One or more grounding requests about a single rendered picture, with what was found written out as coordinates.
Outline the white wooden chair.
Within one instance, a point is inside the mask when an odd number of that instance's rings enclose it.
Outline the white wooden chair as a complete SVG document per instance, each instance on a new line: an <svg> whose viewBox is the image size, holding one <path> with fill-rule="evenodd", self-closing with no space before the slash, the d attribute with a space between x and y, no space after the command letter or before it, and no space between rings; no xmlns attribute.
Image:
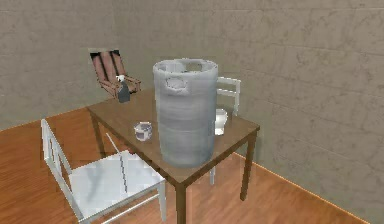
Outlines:
<svg viewBox="0 0 384 224"><path fill-rule="evenodd" d="M157 193L151 198L159 201L161 218L166 218L166 180L139 156L118 150L73 169L45 119L41 132L44 161L79 224L91 224L152 190Z"/></svg>
<svg viewBox="0 0 384 224"><path fill-rule="evenodd" d="M228 89L217 89L218 95L229 96L234 98L233 108L230 110L231 116L237 116L240 104L240 91L241 91L241 81L238 79L227 78L227 77L219 77L217 79L218 83L233 85L235 87L234 90Z"/></svg>

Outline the grey metal keg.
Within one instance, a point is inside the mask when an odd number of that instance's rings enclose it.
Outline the grey metal keg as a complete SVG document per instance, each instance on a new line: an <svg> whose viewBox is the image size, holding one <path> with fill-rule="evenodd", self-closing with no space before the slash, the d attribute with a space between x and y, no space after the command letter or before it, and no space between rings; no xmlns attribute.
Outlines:
<svg viewBox="0 0 384 224"><path fill-rule="evenodd" d="M153 66L160 151L175 167L197 167L214 148L218 65L189 58L163 60Z"/></svg>

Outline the small white and purple cup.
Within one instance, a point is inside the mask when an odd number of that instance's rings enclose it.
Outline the small white and purple cup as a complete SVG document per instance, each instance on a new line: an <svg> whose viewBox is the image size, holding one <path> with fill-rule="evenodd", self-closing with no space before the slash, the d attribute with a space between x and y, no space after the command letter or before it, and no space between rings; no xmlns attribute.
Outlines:
<svg viewBox="0 0 384 224"><path fill-rule="evenodd" d="M136 139L147 141L152 136L152 125L150 122L139 122L134 126Z"/></svg>

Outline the grey bottle with white cap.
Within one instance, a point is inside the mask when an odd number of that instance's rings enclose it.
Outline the grey bottle with white cap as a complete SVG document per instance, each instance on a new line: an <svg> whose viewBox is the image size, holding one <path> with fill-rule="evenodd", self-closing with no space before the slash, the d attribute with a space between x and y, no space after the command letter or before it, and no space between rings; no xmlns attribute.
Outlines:
<svg viewBox="0 0 384 224"><path fill-rule="evenodd" d="M118 75L117 80L119 82L118 87L118 100L120 103L125 103L130 100L130 91L123 75Z"/></svg>

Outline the brown wooden table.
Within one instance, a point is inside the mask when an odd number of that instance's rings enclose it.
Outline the brown wooden table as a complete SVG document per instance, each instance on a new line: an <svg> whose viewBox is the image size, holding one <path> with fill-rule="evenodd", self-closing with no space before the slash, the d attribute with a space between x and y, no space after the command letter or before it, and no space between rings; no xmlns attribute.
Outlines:
<svg viewBox="0 0 384 224"><path fill-rule="evenodd" d="M232 117L225 125L222 136L215 138L212 157L195 168L177 168L166 163L160 153L158 132L154 130L148 141L136 139L134 125L148 121L153 127L157 126L155 96L152 89L135 93L127 103L108 99L88 107L92 124L100 149L104 148L100 126L104 126L124 144L128 145L142 160L157 171L175 187L177 224L186 224L186 189L214 166L234 153L241 145L247 144L247 154L242 179L240 198L247 197L252 159L257 133L260 126L239 116Z"/></svg>

